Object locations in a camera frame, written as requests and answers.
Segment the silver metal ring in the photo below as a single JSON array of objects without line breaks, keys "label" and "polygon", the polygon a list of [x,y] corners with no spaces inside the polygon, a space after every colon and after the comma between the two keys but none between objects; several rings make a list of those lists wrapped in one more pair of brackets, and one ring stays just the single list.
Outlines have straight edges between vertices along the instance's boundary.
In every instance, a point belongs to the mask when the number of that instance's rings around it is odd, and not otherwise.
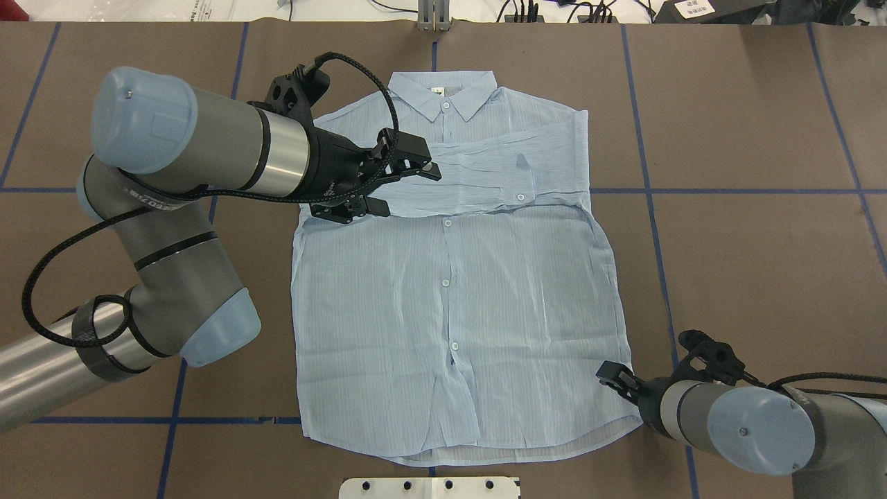
[{"label": "silver metal ring", "polygon": [[265,116],[268,118],[270,141],[268,160],[262,175],[248,192],[285,196],[299,186],[308,169],[308,135],[296,120],[273,113],[265,113]]},{"label": "silver metal ring", "polygon": [[673,439],[691,447],[693,444],[684,437],[684,433],[680,430],[680,424],[678,423],[680,402],[684,399],[684,395],[700,384],[702,384],[701,381],[678,381],[668,387],[668,390],[663,395],[662,402],[659,403],[659,417],[663,421],[665,430]]}]

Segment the metal bracket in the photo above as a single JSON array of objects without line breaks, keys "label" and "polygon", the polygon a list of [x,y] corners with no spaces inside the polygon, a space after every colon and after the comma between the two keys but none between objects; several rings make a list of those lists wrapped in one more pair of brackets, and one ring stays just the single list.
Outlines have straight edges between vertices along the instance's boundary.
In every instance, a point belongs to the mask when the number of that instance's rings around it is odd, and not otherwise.
[{"label": "metal bracket", "polygon": [[450,30],[450,0],[419,0],[419,31]]}]

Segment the striped shirt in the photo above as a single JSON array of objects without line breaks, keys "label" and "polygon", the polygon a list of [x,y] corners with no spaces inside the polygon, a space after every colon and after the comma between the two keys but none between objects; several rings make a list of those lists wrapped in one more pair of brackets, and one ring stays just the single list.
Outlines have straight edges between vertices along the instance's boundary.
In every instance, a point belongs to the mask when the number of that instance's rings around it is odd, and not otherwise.
[{"label": "striped shirt", "polygon": [[[587,112],[489,72],[395,73],[389,88],[443,179],[378,189],[389,218],[342,226],[302,210],[305,436],[434,466],[561,459],[636,428],[637,409],[594,375],[631,352],[591,213]],[[377,92],[316,125],[371,145],[389,120]]]}]

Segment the shirt placket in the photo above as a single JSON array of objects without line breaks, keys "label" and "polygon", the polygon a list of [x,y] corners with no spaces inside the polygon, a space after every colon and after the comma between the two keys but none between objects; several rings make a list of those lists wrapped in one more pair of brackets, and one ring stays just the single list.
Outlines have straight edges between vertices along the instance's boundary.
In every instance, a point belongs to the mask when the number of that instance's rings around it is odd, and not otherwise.
[{"label": "shirt placket", "polygon": [[453,107],[452,101],[444,99],[441,102],[441,136],[443,142],[452,142],[452,127],[449,126],[450,114],[454,113],[456,108]]}]

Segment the shirt collar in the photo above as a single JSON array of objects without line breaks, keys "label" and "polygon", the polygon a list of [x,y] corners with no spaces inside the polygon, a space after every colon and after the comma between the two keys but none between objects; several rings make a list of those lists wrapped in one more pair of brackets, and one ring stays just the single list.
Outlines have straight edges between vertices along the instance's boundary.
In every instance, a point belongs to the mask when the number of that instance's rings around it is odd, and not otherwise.
[{"label": "shirt collar", "polygon": [[[461,87],[462,90],[441,97],[432,92],[431,87]],[[492,71],[394,73],[389,89],[430,122],[440,115],[445,100],[449,100],[462,119],[468,121],[496,90],[496,77]]]}]

